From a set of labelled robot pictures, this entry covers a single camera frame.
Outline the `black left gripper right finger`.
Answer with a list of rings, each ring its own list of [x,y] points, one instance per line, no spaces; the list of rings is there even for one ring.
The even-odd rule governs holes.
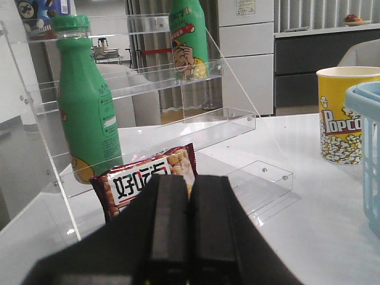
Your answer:
[[[240,205],[226,176],[196,177],[189,202],[191,284],[300,284]]]

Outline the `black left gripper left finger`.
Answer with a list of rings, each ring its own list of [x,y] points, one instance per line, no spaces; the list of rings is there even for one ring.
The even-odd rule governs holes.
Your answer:
[[[37,261],[23,284],[186,284],[188,190],[154,175],[118,216]]]

